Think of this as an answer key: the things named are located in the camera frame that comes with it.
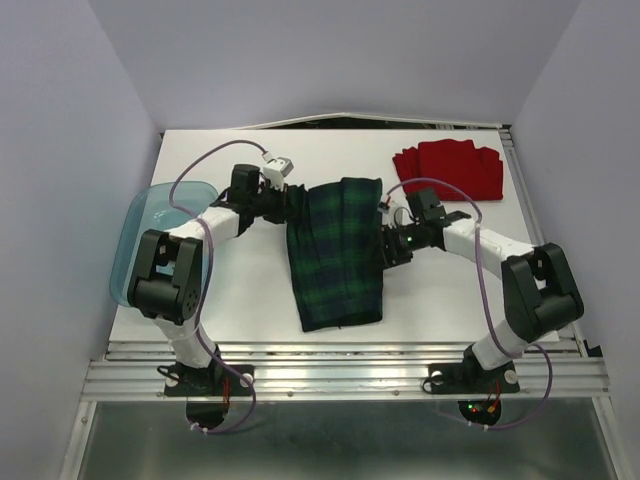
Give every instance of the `folded red towel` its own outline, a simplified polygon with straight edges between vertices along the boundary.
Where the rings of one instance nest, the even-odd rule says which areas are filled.
[[[476,148],[472,140],[421,142],[418,148],[404,149],[393,157],[401,181],[431,177],[458,187],[473,200],[501,200],[503,165],[500,154],[490,148]],[[409,194],[426,184],[404,186]],[[443,201],[464,200],[460,194],[442,185],[430,185]]]

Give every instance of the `white wall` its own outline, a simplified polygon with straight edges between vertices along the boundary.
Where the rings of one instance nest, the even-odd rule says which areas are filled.
[[[57,478],[158,136],[84,0],[0,5],[0,477]]]
[[[89,0],[162,128],[515,120],[579,0]]]
[[[640,2],[584,0],[514,126],[533,203],[584,296],[640,475]]]

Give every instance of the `white table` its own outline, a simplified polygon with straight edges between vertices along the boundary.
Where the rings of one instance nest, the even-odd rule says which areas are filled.
[[[341,177],[382,178],[386,191],[398,182],[394,153],[421,141],[472,139],[476,147],[500,152],[504,200],[482,202],[484,225],[530,241],[514,182],[497,131],[451,130],[213,130],[167,131],[152,183],[171,182],[202,153],[231,139],[261,143],[275,156],[290,158],[289,184],[312,187]],[[232,146],[205,160],[186,179],[228,186],[236,163],[261,164],[250,146]],[[394,193],[404,202],[402,190]],[[448,211],[464,203],[446,203]],[[494,321],[503,318],[500,282],[486,275]],[[416,252],[409,265],[384,273],[380,323],[303,333],[291,290],[285,226],[257,220],[241,237],[216,250],[203,325],[215,341],[238,343],[471,343],[487,332],[475,266],[437,249]],[[118,307],[112,342],[163,341],[160,330],[131,308]],[[554,332],[547,341],[557,341]]]

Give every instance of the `green plaid fabric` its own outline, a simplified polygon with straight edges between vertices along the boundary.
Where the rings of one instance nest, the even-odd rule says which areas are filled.
[[[380,179],[289,187],[287,250],[303,331],[382,319],[382,269],[372,261],[381,194]]]

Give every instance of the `transparent blue bin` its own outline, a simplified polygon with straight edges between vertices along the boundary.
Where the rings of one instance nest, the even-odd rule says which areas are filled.
[[[109,281],[111,297],[120,305],[130,307],[127,301],[127,289],[142,233],[149,229],[167,230],[190,220],[189,215],[169,205],[169,190],[172,185],[173,183],[162,183],[149,187],[140,193],[129,207]],[[205,182],[180,182],[174,194],[174,200],[178,205],[198,213],[204,212],[217,197],[216,189]],[[204,256],[203,284],[207,270],[206,263],[207,259]]]

